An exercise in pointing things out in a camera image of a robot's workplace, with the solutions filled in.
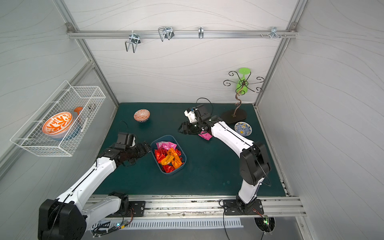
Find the small magenta tea bag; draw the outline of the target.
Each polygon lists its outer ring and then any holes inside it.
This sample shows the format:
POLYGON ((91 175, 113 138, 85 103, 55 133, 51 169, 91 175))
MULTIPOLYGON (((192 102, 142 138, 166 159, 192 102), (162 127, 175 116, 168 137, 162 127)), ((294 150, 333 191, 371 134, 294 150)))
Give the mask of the small magenta tea bag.
POLYGON ((200 136, 201 138, 209 141, 213 136, 208 133, 208 132, 201 132, 200 134, 198 134, 198 136, 200 136))

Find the yellow tea bag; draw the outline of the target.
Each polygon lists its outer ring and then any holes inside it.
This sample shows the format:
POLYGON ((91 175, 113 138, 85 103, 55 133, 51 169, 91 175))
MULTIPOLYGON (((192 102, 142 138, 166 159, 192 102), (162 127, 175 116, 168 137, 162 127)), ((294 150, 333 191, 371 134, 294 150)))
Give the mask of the yellow tea bag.
POLYGON ((159 164, 162 166, 169 165, 174 160, 174 156, 167 155, 165 158, 163 158, 159 164))

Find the large magenta tea bag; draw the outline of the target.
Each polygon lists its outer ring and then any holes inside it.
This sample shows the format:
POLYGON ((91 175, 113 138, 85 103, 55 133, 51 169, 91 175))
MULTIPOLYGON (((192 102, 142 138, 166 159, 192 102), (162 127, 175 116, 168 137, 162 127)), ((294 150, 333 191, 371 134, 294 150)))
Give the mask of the large magenta tea bag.
POLYGON ((172 143, 172 142, 166 142, 166 141, 157 142, 156 146, 157 146, 157 149, 159 149, 159 150, 164 149, 164 150, 168 151, 170 149, 174 149, 174 150, 177 149, 177 144, 172 143))

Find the blue plastic storage box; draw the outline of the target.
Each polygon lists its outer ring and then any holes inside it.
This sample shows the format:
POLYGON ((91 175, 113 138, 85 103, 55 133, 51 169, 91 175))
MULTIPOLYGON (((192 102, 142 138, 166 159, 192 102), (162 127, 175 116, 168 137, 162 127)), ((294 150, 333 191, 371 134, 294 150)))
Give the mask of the blue plastic storage box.
POLYGON ((152 155, 153 155, 153 157, 154 157, 154 159, 155 159, 155 162, 156 162, 156 164, 157 164, 159 170, 160 170, 163 174, 168 175, 168 176, 173 175, 173 174, 177 173, 178 171, 180 171, 180 170, 185 166, 185 163, 186 163, 186 161, 187 161, 187 157, 186 157, 184 151, 182 150, 181 146, 180 146, 179 143, 176 141, 176 139, 175 139, 173 136, 171 136, 171 135, 166 135, 166 136, 160 137, 159 139, 153 141, 153 142, 151 143, 151 153, 152 153, 152 155), (169 173, 169 174, 164 173, 164 171, 163 171, 163 166, 162 166, 161 164, 158 164, 157 161, 156 161, 156 158, 155 158, 155 150, 157 150, 156 143, 157 143, 157 142, 160 142, 160 141, 166 141, 166 142, 172 142, 172 143, 175 143, 175 144, 177 144, 177 149, 180 150, 180 151, 182 152, 182 155, 181 155, 180 157, 181 157, 181 160, 182 160, 182 162, 183 162, 183 165, 182 165, 180 168, 175 169, 172 173, 169 173))

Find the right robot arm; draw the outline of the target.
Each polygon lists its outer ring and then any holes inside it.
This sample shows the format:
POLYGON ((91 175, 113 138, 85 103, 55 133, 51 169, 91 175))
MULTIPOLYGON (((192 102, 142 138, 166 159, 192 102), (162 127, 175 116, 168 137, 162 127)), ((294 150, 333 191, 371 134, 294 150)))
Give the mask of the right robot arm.
POLYGON ((178 132, 185 135, 207 132, 232 149, 240 159, 240 175, 243 178, 237 199, 243 206, 253 203, 262 182, 271 171, 270 158, 264 144, 241 136, 217 116, 204 121, 185 121, 181 123, 178 132))

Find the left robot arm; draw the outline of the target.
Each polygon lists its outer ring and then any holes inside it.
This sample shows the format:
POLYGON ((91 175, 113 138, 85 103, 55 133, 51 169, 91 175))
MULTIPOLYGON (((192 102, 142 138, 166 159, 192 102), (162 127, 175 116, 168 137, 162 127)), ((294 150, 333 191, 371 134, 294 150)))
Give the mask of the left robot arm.
POLYGON ((151 152, 148 143, 115 144, 98 155, 90 169, 56 199, 45 200, 39 208, 38 239, 80 240, 103 218, 116 214, 134 215, 128 195, 113 192, 98 203, 86 203, 101 183, 124 162, 137 160, 151 152))

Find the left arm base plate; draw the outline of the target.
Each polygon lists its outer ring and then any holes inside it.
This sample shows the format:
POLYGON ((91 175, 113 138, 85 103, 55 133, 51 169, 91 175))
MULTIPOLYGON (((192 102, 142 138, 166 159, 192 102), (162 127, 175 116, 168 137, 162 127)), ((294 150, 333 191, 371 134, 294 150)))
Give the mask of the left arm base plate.
POLYGON ((117 212, 110 214, 107 218, 131 218, 131 217, 143 217, 145 211, 145 201, 129 201, 121 202, 120 208, 117 212))

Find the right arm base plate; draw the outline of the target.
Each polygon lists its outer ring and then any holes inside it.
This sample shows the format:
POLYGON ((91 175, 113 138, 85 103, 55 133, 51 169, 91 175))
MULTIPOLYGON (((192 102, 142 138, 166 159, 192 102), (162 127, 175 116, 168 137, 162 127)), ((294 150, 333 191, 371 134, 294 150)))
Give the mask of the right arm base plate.
POLYGON ((244 204, 238 199, 219 200, 219 205, 224 209, 225 216, 264 215, 264 208, 260 199, 254 199, 248 204, 244 204))

